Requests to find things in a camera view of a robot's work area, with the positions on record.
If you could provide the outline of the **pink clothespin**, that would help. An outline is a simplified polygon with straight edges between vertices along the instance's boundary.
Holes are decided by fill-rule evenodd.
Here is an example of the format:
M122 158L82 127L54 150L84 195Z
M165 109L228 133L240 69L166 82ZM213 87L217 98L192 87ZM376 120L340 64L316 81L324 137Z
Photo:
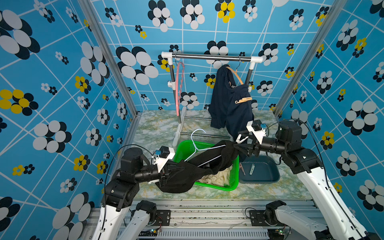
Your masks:
M239 169L240 169L240 171L243 173L243 175L245 176L246 173L245 173L244 168L243 168L243 166L242 166L241 163L239 163Z

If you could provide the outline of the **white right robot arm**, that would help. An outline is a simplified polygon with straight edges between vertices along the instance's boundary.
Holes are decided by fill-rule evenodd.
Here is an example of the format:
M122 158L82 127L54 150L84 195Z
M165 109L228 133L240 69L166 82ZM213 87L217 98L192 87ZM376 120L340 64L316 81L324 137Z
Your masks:
M302 147L302 128L294 121L281 121L275 138L267 137L261 121L249 121L239 132L235 148L250 157L260 152L278 154L304 184L326 223L318 224L292 210L283 201L266 205L269 225L284 224L309 240L368 240L370 234L353 216L330 183L323 161L314 151Z

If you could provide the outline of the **pink plastic hanger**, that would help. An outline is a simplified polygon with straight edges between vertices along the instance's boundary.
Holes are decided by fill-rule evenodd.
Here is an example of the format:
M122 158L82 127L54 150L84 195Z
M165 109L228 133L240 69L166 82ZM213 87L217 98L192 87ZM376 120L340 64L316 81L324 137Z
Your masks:
M184 81L185 65L183 62L177 63L177 76L176 76L176 109L180 109L180 98L182 93L182 86Z

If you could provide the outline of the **wooden hanger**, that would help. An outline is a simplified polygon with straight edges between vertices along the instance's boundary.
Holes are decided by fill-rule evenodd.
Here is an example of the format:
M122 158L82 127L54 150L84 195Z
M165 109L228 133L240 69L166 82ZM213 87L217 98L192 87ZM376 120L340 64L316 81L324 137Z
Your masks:
M244 82L242 81L242 79L241 79L240 76L238 75L238 69L233 70L230 66L227 66L226 68L227 68L228 70L230 70L230 71L235 75L235 77L238 79L238 81L239 81L239 83L240 83L241 85L244 85Z

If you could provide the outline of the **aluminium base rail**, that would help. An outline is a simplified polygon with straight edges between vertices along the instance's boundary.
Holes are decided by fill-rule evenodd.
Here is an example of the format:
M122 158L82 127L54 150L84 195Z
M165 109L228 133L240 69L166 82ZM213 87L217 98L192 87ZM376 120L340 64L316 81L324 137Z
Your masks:
M140 240L308 240L291 221L268 224L268 200L153 200L160 217Z

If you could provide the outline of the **dark teal plastic bin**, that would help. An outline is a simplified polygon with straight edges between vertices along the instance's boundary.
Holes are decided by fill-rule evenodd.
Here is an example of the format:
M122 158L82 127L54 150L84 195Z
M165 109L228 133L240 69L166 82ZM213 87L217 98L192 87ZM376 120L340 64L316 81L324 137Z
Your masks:
M272 184L280 180L278 166L273 158L269 156L246 157L241 162L246 175L240 171L239 182L242 184ZM251 165L255 164L255 170L250 175Z

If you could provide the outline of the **mint green clothespin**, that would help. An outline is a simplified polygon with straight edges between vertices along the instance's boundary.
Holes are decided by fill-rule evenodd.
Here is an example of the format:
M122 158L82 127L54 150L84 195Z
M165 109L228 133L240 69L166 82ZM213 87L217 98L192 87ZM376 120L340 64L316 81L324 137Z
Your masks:
M250 175L253 174L254 170L255 170L255 164L252 164L250 168Z

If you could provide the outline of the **navy blue shorts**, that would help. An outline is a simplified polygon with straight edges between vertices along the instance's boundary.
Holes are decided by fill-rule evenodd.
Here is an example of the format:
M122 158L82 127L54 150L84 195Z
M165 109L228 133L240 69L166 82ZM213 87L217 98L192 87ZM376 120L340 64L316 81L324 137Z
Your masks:
M239 132L247 129L247 123L254 120L252 101L243 101L250 96L247 85L236 85L229 65L221 66L217 71L209 107L211 127L226 128L235 140Z

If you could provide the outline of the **beige shorts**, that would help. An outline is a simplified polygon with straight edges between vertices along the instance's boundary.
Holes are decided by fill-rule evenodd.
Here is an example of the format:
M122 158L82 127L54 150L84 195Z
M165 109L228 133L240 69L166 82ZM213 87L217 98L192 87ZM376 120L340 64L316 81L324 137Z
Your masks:
M223 171L219 171L215 175L206 175L203 176L199 182L219 187L224 187L230 184L230 173L232 167L226 168Z

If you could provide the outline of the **wooden clothespin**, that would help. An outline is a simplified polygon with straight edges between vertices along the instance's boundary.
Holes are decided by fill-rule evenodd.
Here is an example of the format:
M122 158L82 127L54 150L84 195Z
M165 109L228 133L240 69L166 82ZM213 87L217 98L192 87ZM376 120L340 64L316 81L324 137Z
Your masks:
M241 98L240 100L236 100L235 104L245 103L251 100L252 100L252 97Z

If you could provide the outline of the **white metal clothes rack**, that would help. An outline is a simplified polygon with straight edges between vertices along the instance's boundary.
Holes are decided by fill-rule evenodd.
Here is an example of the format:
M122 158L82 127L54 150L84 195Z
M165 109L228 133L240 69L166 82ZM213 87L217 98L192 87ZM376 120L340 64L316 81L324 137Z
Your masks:
M183 107L180 110L180 97L179 97L179 67L176 67L177 71L174 72L173 66L174 66L174 60L176 59L193 59L193 60L218 60L218 61L227 61L227 62L249 62L249 70L247 73L246 78L246 84L249 83L250 78L252 76L252 72L256 66L256 64L260 64L263 62L262 57L241 57L241 56L224 56L224 55L208 55L208 54L184 54L184 53L171 53L171 52L162 52L161 53L162 58L166 59L168 62L168 65L170 67L170 75L171 75L171 81L168 82L168 86L173 90L174 98L175 98L175 105L176 105L176 113L178 118L178 128L175 133L175 137L173 140L173 147L176 147L178 145L178 142L180 140L181 135L186 135L187 133L184 133L182 131L183 124L186 117L186 111L187 108Z

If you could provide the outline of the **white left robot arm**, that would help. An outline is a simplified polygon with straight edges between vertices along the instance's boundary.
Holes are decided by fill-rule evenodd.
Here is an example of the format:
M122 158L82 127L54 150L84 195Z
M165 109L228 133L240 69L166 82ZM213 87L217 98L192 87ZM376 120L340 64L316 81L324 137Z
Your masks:
M130 209L140 190L141 183L158 183L166 185L181 168L173 162L175 150L162 146L148 159L145 149L138 145L126 145L120 159L121 167L117 169L105 186L102 207L94 240L136 240L145 227L156 220L157 205L141 201L136 209ZM133 213L130 222L121 230L127 214Z

